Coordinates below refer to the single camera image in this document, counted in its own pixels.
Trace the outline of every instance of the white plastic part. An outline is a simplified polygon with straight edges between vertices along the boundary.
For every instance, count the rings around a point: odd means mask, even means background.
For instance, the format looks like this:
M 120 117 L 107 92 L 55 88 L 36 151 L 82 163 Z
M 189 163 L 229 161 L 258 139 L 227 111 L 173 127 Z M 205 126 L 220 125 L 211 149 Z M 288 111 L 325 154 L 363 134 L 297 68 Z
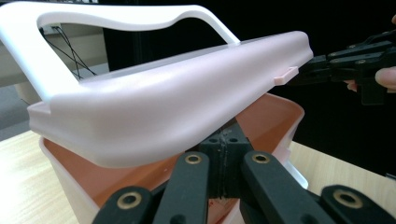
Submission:
M 22 13 L 29 22 L 20 20 Z M 148 30 L 187 16 L 207 21 L 232 44 L 81 83 L 37 31 L 37 26 L 53 22 Z M 29 28 L 22 33 L 14 22 L 5 21 L 9 18 Z M 0 7 L 0 34 L 44 100 L 28 108 L 32 130 L 104 167 L 138 166 L 194 147 L 275 85 L 286 83 L 313 57 L 303 32 L 238 44 L 213 14 L 197 6 L 12 3 Z
M 80 23 L 123 31 L 166 28 L 185 18 L 207 22 L 227 43 L 239 43 L 213 13 L 199 6 L 126 7 L 15 2 L 0 7 L 0 38 L 45 102 L 80 89 L 77 80 L 38 31 L 52 23 Z

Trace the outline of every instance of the table surface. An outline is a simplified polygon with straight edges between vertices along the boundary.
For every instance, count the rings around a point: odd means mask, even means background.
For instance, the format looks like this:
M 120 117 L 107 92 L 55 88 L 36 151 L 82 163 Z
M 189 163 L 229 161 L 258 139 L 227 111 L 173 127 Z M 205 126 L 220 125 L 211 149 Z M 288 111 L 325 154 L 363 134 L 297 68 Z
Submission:
M 78 223 L 39 137 L 29 131 L 0 142 L 0 223 Z M 349 186 L 396 217 L 396 181 L 295 142 L 290 149 L 310 191 Z

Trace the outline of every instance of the dark background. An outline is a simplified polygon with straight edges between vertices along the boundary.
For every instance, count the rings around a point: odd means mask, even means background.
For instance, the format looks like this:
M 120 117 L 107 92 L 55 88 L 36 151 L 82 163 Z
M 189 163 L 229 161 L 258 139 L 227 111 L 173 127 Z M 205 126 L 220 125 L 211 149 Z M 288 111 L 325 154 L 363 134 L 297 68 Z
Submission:
M 100 1 L 100 4 L 165 5 L 164 1 Z M 211 10 L 240 40 L 289 31 L 309 36 L 315 55 L 329 54 L 396 29 L 394 0 L 377 1 L 166 1 Z M 111 70 L 224 44 L 204 22 L 180 21 L 160 31 L 126 33 L 105 29 Z M 294 141 L 379 175 L 396 175 L 396 94 L 385 105 L 361 105 L 345 83 L 275 87 L 271 93 L 305 111 Z

